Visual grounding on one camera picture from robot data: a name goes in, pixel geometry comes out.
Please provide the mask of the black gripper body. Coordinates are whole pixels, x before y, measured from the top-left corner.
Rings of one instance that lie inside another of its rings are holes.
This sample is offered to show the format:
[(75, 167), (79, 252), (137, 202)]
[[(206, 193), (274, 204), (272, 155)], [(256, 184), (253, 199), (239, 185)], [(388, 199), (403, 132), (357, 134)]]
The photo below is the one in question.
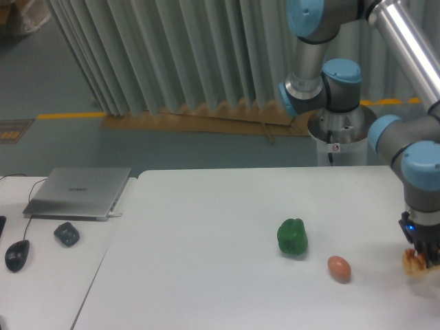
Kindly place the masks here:
[(413, 246), (416, 242), (439, 244), (439, 224), (422, 225), (416, 223), (410, 218), (410, 213), (407, 211), (401, 214), (398, 223), (409, 244)]

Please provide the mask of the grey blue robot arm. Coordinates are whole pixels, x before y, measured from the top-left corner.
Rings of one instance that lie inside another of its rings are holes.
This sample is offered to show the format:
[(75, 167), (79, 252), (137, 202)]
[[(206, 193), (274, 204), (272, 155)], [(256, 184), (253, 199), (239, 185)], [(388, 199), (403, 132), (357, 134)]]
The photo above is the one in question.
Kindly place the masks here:
[[(316, 110), (327, 144), (368, 140), (404, 189), (399, 220), (409, 244), (404, 265), (412, 272), (439, 266), (439, 58), (407, 1), (288, 1), (287, 24), (296, 37), (293, 71), (278, 86), (291, 116)], [(327, 60), (340, 28), (365, 20), (393, 51), (426, 107), (412, 121), (385, 115), (370, 123), (360, 106), (362, 72), (345, 58)]]

